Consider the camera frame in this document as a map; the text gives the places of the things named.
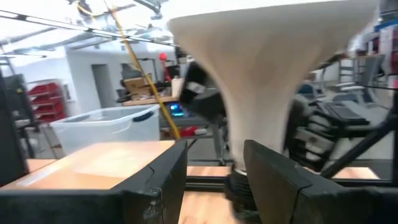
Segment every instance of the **computer keyboard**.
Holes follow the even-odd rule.
[[[369,125],[370,122],[353,112],[341,102],[327,102],[325,108],[331,115],[346,120],[349,125]]]

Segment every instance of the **workbench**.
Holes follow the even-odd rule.
[[[162,100],[163,103],[168,103],[168,102],[175,102],[178,101],[178,98],[172,97],[172,96],[161,96],[160,99]],[[148,104],[155,104],[157,103],[155,98],[151,99],[145,99],[145,100],[129,100],[126,102],[123,102],[123,106],[137,106],[137,105],[148,105]]]
[[[165,152],[173,141],[99,143],[60,160],[29,159],[31,174],[3,189],[109,189]],[[230,167],[187,167],[191,176],[226,176]],[[338,178],[377,179],[366,167],[349,167]],[[185,192],[179,224],[238,224],[224,193]]]

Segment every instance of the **cardboard box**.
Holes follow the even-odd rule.
[[[126,89],[131,93],[131,99],[137,100],[144,95],[150,95],[149,87],[143,78],[130,78],[123,80]]]

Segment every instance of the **red light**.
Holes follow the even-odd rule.
[[[159,59],[161,61],[166,61],[167,60],[167,54],[166,53],[160,53],[159,54]]]

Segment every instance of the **yellow cable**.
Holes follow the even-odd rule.
[[[112,4],[112,15],[114,16],[114,20],[116,22],[116,25],[118,26],[120,34],[122,35],[122,40],[124,42],[124,45],[127,48],[127,51],[129,52],[129,55],[130,55],[131,59],[134,61],[134,63],[136,64],[137,68],[142,72],[142,74],[144,74],[144,71],[143,71],[143,69],[141,67],[141,64],[138,62],[138,59],[137,59],[134,51],[132,50],[129,42],[126,39],[126,36],[124,35],[123,29],[121,27],[121,24],[119,23],[119,19],[118,19],[117,15],[116,15],[116,10],[115,10],[113,4]],[[160,99],[159,93],[157,92],[157,89],[156,89],[154,83],[152,82],[152,80],[147,75],[143,75],[143,77],[147,80],[147,82],[149,83],[150,88],[154,92],[155,99],[159,103],[160,108],[162,109],[162,112],[163,112],[166,120],[169,122],[170,126],[172,127],[174,135],[175,135],[175,138],[176,139],[180,139],[180,132],[178,131],[175,123],[173,122],[173,119],[169,115],[169,112],[166,110],[166,107],[164,106],[164,103],[162,102],[162,99]]]

